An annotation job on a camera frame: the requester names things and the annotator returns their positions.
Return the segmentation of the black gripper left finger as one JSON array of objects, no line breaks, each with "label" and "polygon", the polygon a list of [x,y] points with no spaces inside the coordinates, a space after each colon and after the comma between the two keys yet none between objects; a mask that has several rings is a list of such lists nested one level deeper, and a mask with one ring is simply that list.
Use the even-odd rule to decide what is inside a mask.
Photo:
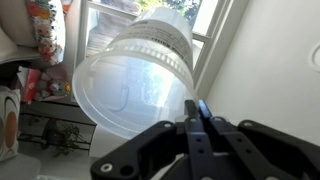
[{"label": "black gripper left finger", "polygon": [[187,118],[185,119],[185,122],[187,123],[196,123],[198,121],[198,109],[196,107],[196,104],[193,100],[186,100],[184,102],[185,104],[185,115]]}]

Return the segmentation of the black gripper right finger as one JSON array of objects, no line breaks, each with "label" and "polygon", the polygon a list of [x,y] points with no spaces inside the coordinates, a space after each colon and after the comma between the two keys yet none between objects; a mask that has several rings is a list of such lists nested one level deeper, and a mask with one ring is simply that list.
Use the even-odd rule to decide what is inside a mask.
[{"label": "black gripper right finger", "polygon": [[211,111],[207,107],[204,100],[198,101],[198,112],[202,120],[210,120],[212,118]]}]

